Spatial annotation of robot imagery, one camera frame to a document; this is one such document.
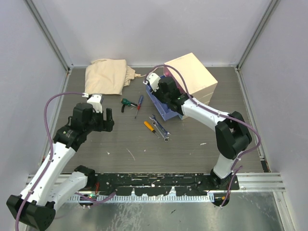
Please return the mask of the green handle screwdriver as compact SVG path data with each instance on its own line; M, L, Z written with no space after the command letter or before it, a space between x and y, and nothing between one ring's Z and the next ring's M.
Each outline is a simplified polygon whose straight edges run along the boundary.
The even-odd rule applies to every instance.
M129 101L126 98L121 99L121 103L122 103L122 107L121 107L121 112L124 112L124 109L126 106L133 106L133 107L137 107L138 105L136 103L133 103L131 101Z

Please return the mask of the pastel mini drawer chest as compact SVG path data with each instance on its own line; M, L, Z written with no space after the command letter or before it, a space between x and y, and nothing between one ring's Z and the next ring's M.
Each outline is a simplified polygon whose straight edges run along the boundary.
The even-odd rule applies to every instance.
M192 52L164 64L178 70L185 82L182 82L179 75L169 67L164 67L161 78L173 77L178 82L177 87L181 92L186 91L184 87L186 85L193 97L199 102L209 105L218 81Z

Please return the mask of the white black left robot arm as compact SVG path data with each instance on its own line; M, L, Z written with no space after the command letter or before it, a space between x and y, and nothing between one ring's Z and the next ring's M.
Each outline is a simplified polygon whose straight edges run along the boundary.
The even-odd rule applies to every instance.
M78 103L65 126L58 129L52 140L50 153L19 195L10 195L6 205L15 219L39 231L45 231L55 218L56 211L77 191L95 188L93 169L78 166L59 186L54 184L67 162L93 131L111 132L114 121L112 109L95 110L90 103Z

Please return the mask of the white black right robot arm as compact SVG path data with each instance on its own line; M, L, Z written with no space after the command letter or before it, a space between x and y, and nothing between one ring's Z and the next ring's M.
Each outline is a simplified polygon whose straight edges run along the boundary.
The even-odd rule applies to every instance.
M199 102L192 95L182 93L172 77L150 75L146 82L150 93L169 110L191 117L215 132L219 157L210 177L215 189L223 189L230 180L235 162L252 142L242 115L236 111L231 114L220 112Z

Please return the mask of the orange handle screwdriver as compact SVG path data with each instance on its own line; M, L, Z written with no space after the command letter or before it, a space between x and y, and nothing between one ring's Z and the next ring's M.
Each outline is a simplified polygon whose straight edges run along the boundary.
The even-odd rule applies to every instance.
M144 125L145 125L153 134L155 134L157 137L159 137L159 135L157 134L156 130L152 127L152 125L150 125L149 122L144 121Z

